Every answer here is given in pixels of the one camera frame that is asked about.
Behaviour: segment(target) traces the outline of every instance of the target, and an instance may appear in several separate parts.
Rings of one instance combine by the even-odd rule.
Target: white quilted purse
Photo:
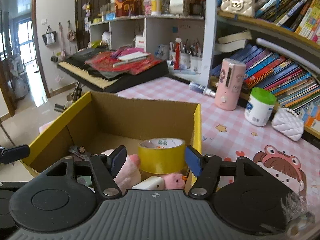
[[[254,0],[222,0],[221,11],[254,17]]]
[[[304,130],[303,121],[298,118],[293,110],[288,108],[279,107],[271,125],[295,142],[301,138]]]

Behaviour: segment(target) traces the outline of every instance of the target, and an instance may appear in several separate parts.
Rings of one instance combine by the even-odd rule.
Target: pearl handle
[[[290,114],[293,114],[295,117],[298,117],[298,114],[295,111],[293,111],[292,109],[289,109],[287,107],[284,107],[283,109],[286,110],[287,112],[289,112]]]

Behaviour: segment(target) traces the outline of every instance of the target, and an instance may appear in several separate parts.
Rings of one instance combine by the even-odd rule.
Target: cardboard box
[[[308,114],[319,121],[320,120],[320,105],[316,104],[315,102],[311,102],[311,105],[308,109]]]
[[[30,156],[23,161],[42,172],[74,144],[91,154],[124,145],[131,155],[139,142],[151,138],[180,138],[201,152],[201,106],[88,92],[30,144]],[[190,176],[186,187],[195,180]]]
[[[306,126],[310,127],[310,126],[312,125],[312,123],[313,123],[314,120],[315,120],[315,118],[309,115],[308,118],[307,118],[307,120],[306,120],[306,122],[305,122],[304,124],[305,124]]]
[[[306,122],[306,120],[308,119],[308,113],[307,110],[302,108],[299,114],[299,119],[302,120],[304,123]]]
[[[311,128],[315,129],[317,132],[320,132],[320,121],[314,119]]]

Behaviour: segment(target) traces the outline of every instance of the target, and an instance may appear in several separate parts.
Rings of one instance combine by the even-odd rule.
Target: pink checkered desk mat
[[[200,103],[202,154],[215,154],[226,161],[235,161],[239,156],[253,160],[256,153],[265,152],[266,145],[272,145],[281,153],[285,151],[286,155],[297,157],[301,163],[300,170],[306,175],[306,185],[302,188],[306,186],[307,190],[304,190],[302,195],[311,205],[320,204],[320,150],[307,141],[300,139],[294,142],[274,130],[270,123],[264,127],[256,127],[245,119],[244,108],[238,106],[234,111],[222,110],[214,104],[214,98],[193,92],[187,84],[166,77],[129,88],[118,95],[126,98]],[[221,177],[219,186],[222,187],[232,180],[233,177]],[[296,185],[292,187],[295,187],[295,191],[301,190],[301,187],[297,189]]]

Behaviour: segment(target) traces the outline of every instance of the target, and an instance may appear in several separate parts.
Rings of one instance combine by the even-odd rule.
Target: packing tape
[[[181,171],[185,166],[186,142],[175,138],[155,138],[139,143],[140,169],[153,174]]]

